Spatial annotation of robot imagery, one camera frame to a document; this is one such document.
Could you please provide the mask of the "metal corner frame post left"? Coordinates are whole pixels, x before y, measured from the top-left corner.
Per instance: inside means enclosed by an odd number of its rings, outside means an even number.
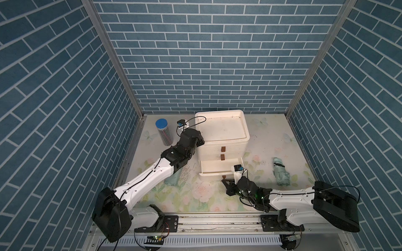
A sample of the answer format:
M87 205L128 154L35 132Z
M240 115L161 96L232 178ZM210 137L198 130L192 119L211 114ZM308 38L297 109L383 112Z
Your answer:
M99 39L102 42L102 45L104 46L111 63L119 77L119 79L122 82L122 85L139 117L140 120L143 119L144 113L137 101L137 98L135 97L134 91L129 83L129 80L126 76L126 73L124 72L124 69L122 67L122 64L119 61L118 55L113 47L113 44L107 34L107 31L103 25L103 22L100 18L100 15L95 7L95 4L93 1L90 0L82 0L82 4L99 36Z

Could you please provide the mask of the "floral table mat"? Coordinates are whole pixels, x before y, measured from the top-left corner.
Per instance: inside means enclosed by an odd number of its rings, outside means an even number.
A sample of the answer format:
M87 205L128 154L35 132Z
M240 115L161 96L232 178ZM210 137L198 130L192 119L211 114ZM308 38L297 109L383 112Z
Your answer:
M249 170L249 179L259 187L281 190L273 172L273 161L261 155L246 152L244 164ZM242 212L253 211L248 200L226 195L220 181L200 180L198 163L183 167L177 186L168 186L164 181L152 188L138 203L138 208L156 205L163 212Z

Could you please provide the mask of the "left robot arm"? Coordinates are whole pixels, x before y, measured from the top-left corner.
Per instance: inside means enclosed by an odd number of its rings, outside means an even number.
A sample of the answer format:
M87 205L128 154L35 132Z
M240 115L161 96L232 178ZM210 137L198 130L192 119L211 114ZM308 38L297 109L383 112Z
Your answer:
M161 229L164 213L157 206L135 208L135 205L156 185L184 167L196 148L204 143L200 131L187 128L177 144L162 152L143 173L115 189L106 187L99 192L92 220L109 242L117 242L131 228Z

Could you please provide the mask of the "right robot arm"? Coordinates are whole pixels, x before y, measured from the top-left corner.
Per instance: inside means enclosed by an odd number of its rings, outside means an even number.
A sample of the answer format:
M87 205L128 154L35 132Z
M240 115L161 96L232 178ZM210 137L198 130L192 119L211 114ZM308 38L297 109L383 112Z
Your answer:
M239 196L257 211L279 212L278 222L295 227L304 224L326 224L351 233L360 232L359 199L339 187L316 181L313 187L301 190L277 190L258 187L247 177L223 179L229 196Z

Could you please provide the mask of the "mint green umbrella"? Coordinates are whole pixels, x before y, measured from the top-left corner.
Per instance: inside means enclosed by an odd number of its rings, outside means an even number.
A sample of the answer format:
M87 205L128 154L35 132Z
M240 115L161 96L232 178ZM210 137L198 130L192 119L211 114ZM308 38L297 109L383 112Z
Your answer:
M280 158L273 158L273 172L279 186L289 186L291 177Z
M166 178L164 180L164 183L168 186L177 186L180 180L180 176L181 176L182 170L178 170L177 172L175 172L173 175L171 175L170 177Z

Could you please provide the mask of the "blue-lid clear straw canister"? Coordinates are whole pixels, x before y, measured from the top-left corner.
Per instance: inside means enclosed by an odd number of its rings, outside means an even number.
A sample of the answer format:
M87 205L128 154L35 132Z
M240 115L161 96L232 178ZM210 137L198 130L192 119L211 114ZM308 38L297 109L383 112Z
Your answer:
M165 146L171 146L173 143L173 138L169 130L169 125L166 119L158 119L156 121L156 128Z

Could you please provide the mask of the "metal corner frame post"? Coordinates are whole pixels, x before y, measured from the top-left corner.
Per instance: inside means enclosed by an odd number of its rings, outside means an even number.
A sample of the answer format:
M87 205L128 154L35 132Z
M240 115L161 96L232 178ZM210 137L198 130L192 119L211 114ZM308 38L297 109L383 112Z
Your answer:
M122 82L122 85L139 117L140 120L143 119L144 113L137 101L137 98L135 97L134 91L129 83L129 80L126 76L126 73L124 72L124 69L122 67L122 64L119 61L118 55L113 47L113 44L107 34L107 31L103 25L103 22L100 18L100 15L95 7L95 4L93 1L90 0L82 0L82 4L99 36L99 39L102 42L102 45L104 46L111 63L119 77L119 79Z
M314 57L309 69L306 72L304 79L301 81L298 90L295 93L294 98L292 99L289 107L285 112L285 117L289 121L292 113L296 109L298 102L300 101L301 97L303 96L304 92L307 90L313 76L316 74L320 64L322 63L324 57L326 56L327 52L329 51L331 45L333 44L337 34L339 33L340 29L342 28L344 22L346 21L347 17L351 13L353 7L355 6L357 0L346 0L344 1L343 5L341 6L339 13L330 27L324 41L322 42L317 55Z

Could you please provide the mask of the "white plastic drawer cabinet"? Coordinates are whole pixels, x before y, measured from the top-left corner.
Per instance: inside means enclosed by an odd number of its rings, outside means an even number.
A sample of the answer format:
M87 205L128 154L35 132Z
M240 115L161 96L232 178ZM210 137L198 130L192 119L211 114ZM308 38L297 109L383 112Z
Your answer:
M250 134L241 110L210 111L196 114L195 129L204 138L205 144L196 150L198 161L243 158Z

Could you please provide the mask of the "white bottom drawer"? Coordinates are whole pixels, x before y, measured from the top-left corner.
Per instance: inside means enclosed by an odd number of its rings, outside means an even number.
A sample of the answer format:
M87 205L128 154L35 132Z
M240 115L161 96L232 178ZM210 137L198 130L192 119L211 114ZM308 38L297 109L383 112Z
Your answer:
M234 179L234 166L242 165L242 158L227 159L224 161L199 161L201 172L200 180L203 182L221 181L222 179Z

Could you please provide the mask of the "metal linear rail base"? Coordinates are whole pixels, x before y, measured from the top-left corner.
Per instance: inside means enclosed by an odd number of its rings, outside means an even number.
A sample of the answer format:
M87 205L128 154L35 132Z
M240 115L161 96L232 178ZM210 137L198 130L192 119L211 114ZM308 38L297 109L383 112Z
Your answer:
M144 245L147 236L162 236L162 245ZM123 251L146 248L173 250L272 250L356 251L350 233L329 224L289 227L280 224L274 213L168 213L160 230L131 228L118 242L111 243L97 227L92 227L85 251Z

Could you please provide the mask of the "green circuit board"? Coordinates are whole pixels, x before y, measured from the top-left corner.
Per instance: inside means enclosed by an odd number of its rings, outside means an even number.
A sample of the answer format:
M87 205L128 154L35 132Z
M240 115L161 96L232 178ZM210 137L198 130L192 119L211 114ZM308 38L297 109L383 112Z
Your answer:
M147 236L144 245L162 245L164 243L164 237L162 236Z

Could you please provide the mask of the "metal corner frame post right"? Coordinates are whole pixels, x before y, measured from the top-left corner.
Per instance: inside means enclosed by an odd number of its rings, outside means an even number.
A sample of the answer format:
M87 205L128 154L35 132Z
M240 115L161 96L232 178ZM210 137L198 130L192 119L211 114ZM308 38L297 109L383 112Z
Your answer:
M331 45L333 44L337 34L339 33L340 29L342 28L344 22L346 21L347 17L351 13L353 7L355 6L357 0L346 0L344 1L343 5L341 6L339 13L330 27L324 41L322 42L317 55L314 57L309 69L306 72L304 79L301 81L298 90L295 93L294 98L292 99L289 107L285 112L285 117L289 121L292 113L296 109L298 102L300 101L301 97L303 96L304 92L307 90L313 76L316 74L320 64L322 63L324 57L326 56L327 52L329 51Z

